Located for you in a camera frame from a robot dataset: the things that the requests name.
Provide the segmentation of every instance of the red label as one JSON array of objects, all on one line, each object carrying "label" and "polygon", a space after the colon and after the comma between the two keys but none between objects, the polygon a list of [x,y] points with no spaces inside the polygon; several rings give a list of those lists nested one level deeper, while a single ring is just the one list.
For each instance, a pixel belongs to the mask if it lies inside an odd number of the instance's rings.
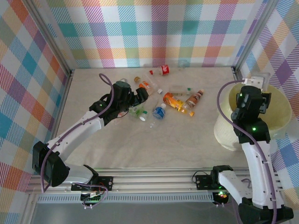
[{"label": "red label", "polygon": [[162,76],[166,76],[169,73],[169,67],[167,64],[162,65]]}]

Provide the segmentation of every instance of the small bottle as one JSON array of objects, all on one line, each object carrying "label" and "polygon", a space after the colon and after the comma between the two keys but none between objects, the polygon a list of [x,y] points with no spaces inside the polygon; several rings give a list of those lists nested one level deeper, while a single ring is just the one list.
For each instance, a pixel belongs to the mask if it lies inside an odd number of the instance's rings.
[{"label": "small bottle", "polygon": [[129,114],[134,118],[138,118],[142,112],[143,112],[143,105],[142,104],[137,105],[135,107],[131,107],[129,109]]},{"label": "small bottle", "polygon": [[186,88],[184,85],[171,85],[169,87],[169,92],[174,96],[189,96],[193,94],[192,88]]},{"label": "small bottle", "polygon": [[161,76],[167,76],[169,74],[169,66],[167,64],[162,65],[161,67],[158,67],[156,69],[149,71],[152,75],[159,74]]},{"label": "small bottle", "polygon": [[136,77],[134,78],[134,82],[135,82],[137,85],[139,85],[139,87],[141,87],[141,88],[145,88],[149,95],[151,95],[151,94],[154,92],[153,88],[152,88],[147,82],[142,81],[142,80],[140,79],[140,77],[136,76]]},{"label": "small bottle", "polygon": [[160,106],[157,106],[153,112],[153,116],[159,120],[162,120],[165,116],[165,108],[166,104],[161,104]]},{"label": "small bottle", "polygon": [[182,100],[179,100],[178,98],[176,98],[170,92],[165,94],[165,96],[163,97],[163,101],[166,104],[176,108],[177,111],[180,111],[182,113],[188,113],[191,117],[194,115],[194,111],[189,111],[189,110],[183,108],[184,102]]},{"label": "small bottle", "polygon": [[159,94],[163,92],[163,90],[160,88],[160,83],[153,77],[151,73],[145,73],[144,79],[150,84],[151,87],[154,88],[155,91],[157,91]]},{"label": "small bottle", "polygon": [[203,94],[204,90],[199,90],[185,101],[183,107],[187,110],[191,110],[199,102]]},{"label": "small bottle", "polygon": [[155,96],[149,97],[143,106],[143,112],[140,114],[139,118],[142,121],[146,121],[148,116],[153,113],[153,111],[155,110],[155,107],[158,104],[158,98]]}]

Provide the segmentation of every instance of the orange bottle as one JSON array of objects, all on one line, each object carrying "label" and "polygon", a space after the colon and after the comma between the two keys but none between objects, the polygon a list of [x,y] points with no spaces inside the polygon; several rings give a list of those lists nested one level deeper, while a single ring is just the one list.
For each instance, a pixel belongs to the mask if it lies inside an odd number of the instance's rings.
[{"label": "orange bottle", "polygon": [[194,111],[189,111],[189,110],[183,108],[184,102],[182,100],[179,100],[178,98],[176,98],[170,92],[165,94],[165,96],[163,97],[163,101],[166,104],[176,108],[177,111],[180,111],[182,113],[188,113],[191,117],[194,115]]}]

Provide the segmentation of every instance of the checkered fabric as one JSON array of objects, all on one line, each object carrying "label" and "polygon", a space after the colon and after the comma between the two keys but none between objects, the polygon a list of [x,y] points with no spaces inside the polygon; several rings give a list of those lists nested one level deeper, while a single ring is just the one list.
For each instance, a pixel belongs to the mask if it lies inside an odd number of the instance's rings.
[{"label": "checkered fabric", "polygon": [[[247,33],[244,25],[256,4],[255,0],[35,2],[59,45],[66,43],[75,68],[157,67],[165,63],[230,66],[228,62],[241,33]],[[63,40],[57,38],[47,13],[55,19]]]},{"label": "checkered fabric", "polygon": [[299,0],[278,3],[242,67],[244,77],[253,71],[273,74],[270,84],[291,104],[293,119],[272,161],[287,200],[299,209]]},{"label": "checkered fabric", "polygon": [[259,8],[259,10],[258,10],[258,12],[256,14],[256,17],[254,18],[254,20],[253,20],[253,22],[252,22],[252,24],[251,24],[251,26],[250,26],[247,34],[246,34],[246,37],[243,40],[243,43],[242,43],[242,45],[241,45],[241,47],[240,47],[240,49],[238,51],[238,54],[237,54],[237,56],[236,56],[236,58],[234,60],[233,66],[236,66],[236,64],[237,64],[237,62],[238,62],[238,60],[240,58],[240,55],[242,54],[242,52],[244,50],[244,47],[247,45],[248,40],[249,40],[249,38],[250,38],[253,30],[255,29],[258,20],[261,18],[261,15],[263,14],[263,11],[264,11],[264,9],[265,9],[265,7],[266,7],[266,5],[267,5],[268,2],[269,2],[269,0],[263,0],[263,3],[260,6],[260,8]]},{"label": "checkered fabric", "polygon": [[0,2],[0,223],[17,223],[32,146],[48,141],[67,76],[21,0]]}]

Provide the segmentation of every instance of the beige floor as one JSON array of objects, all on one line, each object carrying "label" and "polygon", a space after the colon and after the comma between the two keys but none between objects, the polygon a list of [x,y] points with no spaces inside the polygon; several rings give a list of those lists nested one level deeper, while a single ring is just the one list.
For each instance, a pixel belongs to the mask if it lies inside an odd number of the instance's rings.
[{"label": "beige floor", "polygon": [[[110,87],[100,80],[99,73],[106,74],[113,83],[127,78],[135,90],[134,77],[148,71],[147,68],[76,70],[58,134],[78,121],[93,102],[110,92]],[[66,162],[93,168],[212,167],[223,164],[247,167],[244,153],[223,148],[213,133],[218,116],[217,92],[223,84],[233,80],[230,68],[173,69],[168,76],[156,78],[164,93],[170,84],[205,89],[192,118],[167,107],[164,120],[155,129],[150,129],[148,122],[127,115],[88,138]]]}]

